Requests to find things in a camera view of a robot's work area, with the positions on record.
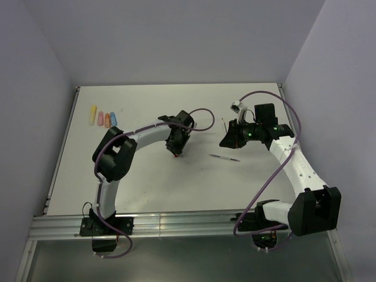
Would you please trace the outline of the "blue highlighter pen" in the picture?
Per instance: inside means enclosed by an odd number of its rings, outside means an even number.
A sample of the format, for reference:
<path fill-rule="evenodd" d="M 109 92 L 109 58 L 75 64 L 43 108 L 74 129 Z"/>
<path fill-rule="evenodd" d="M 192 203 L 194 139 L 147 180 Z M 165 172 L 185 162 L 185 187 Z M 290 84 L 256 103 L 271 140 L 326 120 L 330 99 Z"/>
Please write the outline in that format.
<path fill-rule="evenodd" d="M 117 122 L 117 118 L 116 118 L 116 115 L 114 112 L 110 112 L 110 124 L 111 126 L 117 126 L 118 125 L 118 122 Z"/>

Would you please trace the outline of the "orange highlighter pen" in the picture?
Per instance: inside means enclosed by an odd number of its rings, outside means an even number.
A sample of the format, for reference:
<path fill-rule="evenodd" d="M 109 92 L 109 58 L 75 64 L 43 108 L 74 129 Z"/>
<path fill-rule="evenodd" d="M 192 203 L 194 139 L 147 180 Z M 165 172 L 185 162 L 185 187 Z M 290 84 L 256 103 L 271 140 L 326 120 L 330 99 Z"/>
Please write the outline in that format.
<path fill-rule="evenodd" d="M 111 127 L 111 121 L 110 121 L 110 114 L 109 113 L 105 114 L 104 126 L 105 126 L 105 128 Z"/>

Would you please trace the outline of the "pink highlighter pen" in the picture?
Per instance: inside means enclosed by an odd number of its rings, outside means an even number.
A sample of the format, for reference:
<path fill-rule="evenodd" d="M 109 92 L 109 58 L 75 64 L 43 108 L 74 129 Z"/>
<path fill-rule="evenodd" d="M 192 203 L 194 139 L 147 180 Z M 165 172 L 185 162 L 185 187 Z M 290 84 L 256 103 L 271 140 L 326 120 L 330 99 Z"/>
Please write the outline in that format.
<path fill-rule="evenodd" d="M 105 123 L 105 114 L 102 111 L 100 111 L 98 113 L 97 125 L 98 126 L 103 126 L 104 123 Z"/>

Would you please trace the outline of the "yellow marker pen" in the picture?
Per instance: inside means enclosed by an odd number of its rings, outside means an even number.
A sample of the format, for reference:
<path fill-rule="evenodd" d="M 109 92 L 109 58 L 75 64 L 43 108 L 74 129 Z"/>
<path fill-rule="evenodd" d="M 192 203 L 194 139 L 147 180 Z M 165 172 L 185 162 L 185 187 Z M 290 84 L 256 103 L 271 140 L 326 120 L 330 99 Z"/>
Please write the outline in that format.
<path fill-rule="evenodd" d="M 89 126 L 93 126 L 95 124 L 96 111 L 97 111 L 97 106 L 96 105 L 92 105 L 90 107 Z"/>

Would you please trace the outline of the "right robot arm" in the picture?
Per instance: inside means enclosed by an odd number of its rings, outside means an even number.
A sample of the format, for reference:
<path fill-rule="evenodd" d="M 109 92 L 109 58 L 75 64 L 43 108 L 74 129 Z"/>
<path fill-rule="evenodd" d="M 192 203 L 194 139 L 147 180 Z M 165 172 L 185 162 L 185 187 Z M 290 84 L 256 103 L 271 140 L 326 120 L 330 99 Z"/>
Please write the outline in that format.
<path fill-rule="evenodd" d="M 254 211 L 237 217 L 237 231 L 259 231 L 289 227 L 294 235 L 304 236 L 337 227 L 341 193 L 329 187 L 314 171 L 287 124 L 280 124 L 272 103 L 254 107 L 254 122 L 246 122 L 247 106 L 240 101 L 231 105 L 237 118 L 229 122 L 220 147 L 239 149 L 247 142 L 259 141 L 280 163 L 294 193 L 292 204 L 280 200 L 253 202 Z"/>

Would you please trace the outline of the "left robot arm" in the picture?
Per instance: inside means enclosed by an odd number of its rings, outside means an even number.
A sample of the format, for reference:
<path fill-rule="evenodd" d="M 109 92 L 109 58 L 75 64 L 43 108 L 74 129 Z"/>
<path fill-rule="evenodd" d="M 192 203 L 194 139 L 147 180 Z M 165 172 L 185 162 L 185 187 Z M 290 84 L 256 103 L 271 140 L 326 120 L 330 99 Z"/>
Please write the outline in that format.
<path fill-rule="evenodd" d="M 166 149 L 178 157 L 193 129 L 194 119 L 182 110 L 177 116 L 161 116 L 134 132 L 124 133 L 116 126 L 106 132 L 92 156 L 99 183 L 89 217 L 94 221 L 96 231 L 109 234 L 114 229 L 119 182 L 130 170 L 135 153 L 148 145 L 165 141 Z"/>

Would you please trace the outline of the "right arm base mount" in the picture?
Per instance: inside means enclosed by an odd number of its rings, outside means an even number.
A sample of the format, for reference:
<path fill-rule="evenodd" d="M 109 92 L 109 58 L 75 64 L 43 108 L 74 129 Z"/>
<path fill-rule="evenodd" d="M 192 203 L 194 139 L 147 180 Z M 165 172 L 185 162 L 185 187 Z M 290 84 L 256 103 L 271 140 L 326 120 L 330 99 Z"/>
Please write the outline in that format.
<path fill-rule="evenodd" d="M 286 225 L 282 225 L 279 228 L 276 226 L 280 225 L 280 223 L 276 221 L 268 221 L 264 219 L 258 219 L 255 212 L 247 213 L 244 219 L 239 224 L 237 231 L 239 232 L 248 232 L 248 231 L 256 231 L 261 229 L 266 229 L 269 227 L 273 227 L 271 231 L 265 234 L 255 234 L 252 235 L 253 243 L 261 248 L 261 249 L 270 249 L 276 246 L 277 244 L 277 230 L 287 230 L 288 227 Z"/>

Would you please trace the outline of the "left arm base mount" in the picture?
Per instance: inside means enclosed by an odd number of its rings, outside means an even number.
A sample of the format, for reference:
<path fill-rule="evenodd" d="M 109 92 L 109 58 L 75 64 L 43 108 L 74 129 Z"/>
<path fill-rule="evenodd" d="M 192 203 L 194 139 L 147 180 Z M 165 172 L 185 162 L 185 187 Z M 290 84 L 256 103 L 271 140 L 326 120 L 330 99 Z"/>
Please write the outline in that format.
<path fill-rule="evenodd" d="M 112 227 L 131 235 L 133 231 L 133 217 L 117 217 L 112 214 L 105 220 Z M 84 216 L 79 231 L 81 237 L 116 236 L 115 239 L 92 239 L 92 250 L 97 253 L 110 253 L 115 250 L 118 244 L 120 233 L 105 225 L 95 214 L 93 209 L 89 209 L 89 214 Z"/>

